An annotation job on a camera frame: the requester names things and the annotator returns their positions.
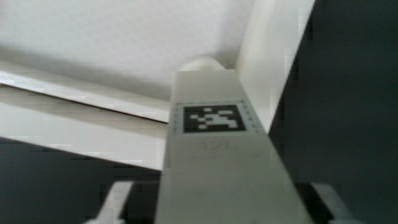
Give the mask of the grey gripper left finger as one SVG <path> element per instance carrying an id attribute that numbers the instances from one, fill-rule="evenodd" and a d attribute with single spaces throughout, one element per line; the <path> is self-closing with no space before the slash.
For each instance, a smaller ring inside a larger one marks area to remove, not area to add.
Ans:
<path id="1" fill-rule="evenodd" d="M 111 184 L 101 209 L 95 218 L 86 220 L 83 224 L 124 224 L 120 213 L 133 188 L 131 181 L 117 181 Z"/>

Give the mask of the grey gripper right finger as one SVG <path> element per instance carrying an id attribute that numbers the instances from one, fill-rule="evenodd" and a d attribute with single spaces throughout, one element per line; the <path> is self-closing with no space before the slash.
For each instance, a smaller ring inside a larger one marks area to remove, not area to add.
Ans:
<path id="1" fill-rule="evenodd" d="M 325 183 L 312 183 L 312 188 L 332 215 L 326 224 L 365 224 L 365 222 L 353 217 L 333 187 Z"/>

